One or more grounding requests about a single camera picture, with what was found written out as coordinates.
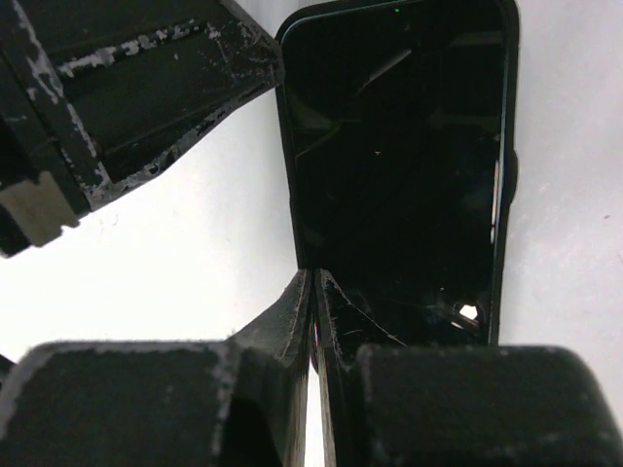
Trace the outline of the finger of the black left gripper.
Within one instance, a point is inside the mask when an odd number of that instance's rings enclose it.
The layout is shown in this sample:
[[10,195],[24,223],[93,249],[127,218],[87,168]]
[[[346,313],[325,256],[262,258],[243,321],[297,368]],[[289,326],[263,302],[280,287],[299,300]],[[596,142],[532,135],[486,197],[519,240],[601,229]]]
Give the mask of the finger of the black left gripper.
[[42,247],[281,83],[234,1],[1,5],[1,253]]

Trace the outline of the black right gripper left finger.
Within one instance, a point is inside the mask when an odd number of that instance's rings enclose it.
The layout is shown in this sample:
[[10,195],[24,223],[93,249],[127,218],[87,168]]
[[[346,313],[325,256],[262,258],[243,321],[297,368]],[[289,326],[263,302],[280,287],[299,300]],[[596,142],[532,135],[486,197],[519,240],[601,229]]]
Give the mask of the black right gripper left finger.
[[222,341],[59,341],[1,389],[5,466],[300,466],[312,275]]

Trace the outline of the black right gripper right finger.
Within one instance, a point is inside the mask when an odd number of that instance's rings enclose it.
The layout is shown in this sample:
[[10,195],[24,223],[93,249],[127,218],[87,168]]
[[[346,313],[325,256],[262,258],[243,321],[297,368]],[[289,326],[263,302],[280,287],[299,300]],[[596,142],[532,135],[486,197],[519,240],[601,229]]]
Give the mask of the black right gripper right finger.
[[314,274],[329,466],[618,466],[593,372],[558,346],[398,343]]

